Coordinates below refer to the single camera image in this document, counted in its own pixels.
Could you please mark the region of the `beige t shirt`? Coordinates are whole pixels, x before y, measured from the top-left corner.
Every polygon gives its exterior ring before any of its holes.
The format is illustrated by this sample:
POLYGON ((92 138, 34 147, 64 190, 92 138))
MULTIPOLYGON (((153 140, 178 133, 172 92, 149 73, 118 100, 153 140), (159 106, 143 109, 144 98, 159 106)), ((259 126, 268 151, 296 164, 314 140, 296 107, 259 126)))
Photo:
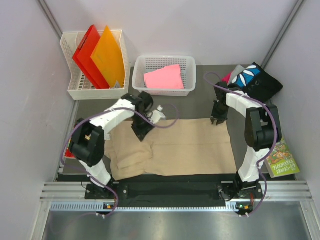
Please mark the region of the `beige t shirt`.
POLYGON ((109 133, 105 156, 115 180, 143 174, 186 176, 234 174, 237 171, 225 123, 208 118, 181 119, 170 128, 154 128, 139 141, 132 123, 124 121, 109 133))

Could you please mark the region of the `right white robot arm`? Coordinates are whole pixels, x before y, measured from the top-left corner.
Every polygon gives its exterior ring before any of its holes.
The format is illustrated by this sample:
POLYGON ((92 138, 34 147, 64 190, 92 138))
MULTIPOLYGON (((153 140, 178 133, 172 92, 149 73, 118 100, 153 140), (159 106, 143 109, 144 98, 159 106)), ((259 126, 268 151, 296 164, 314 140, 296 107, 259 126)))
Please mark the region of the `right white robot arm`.
POLYGON ((244 138, 247 151, 232 186, 223 187, 228 200, 245 198, 258 189, 261 168, 282 138, 278 108, 249 97, 239 88, 229 88, 226 82, 214 85, 216 100, 211 113, 211 123, 221 125, 228 120, 229 109, 245 118, 244 138))

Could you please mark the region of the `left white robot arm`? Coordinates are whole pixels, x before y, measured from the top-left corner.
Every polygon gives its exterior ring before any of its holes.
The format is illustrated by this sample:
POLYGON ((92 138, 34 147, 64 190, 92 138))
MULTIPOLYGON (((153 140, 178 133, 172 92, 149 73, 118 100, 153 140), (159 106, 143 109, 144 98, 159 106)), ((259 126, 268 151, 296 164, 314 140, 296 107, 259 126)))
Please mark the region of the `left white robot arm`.
POLYGON ((79 128, 72 134, 68 150, 91 175, 91 184, 87 190, 92 197, 107 199, 114 191, 113 185, 109 183, 112 177, 103 161, 107 135, 123 121, 132 119, 131 128, 137 138, 143 141, 154 128, 149 124, 152 121, 153 104, 151 95, 144 91, 138 96, 127 93, 104 115, 93 117, 83 124, 80 124, 82 118, 76 122, 79 128))

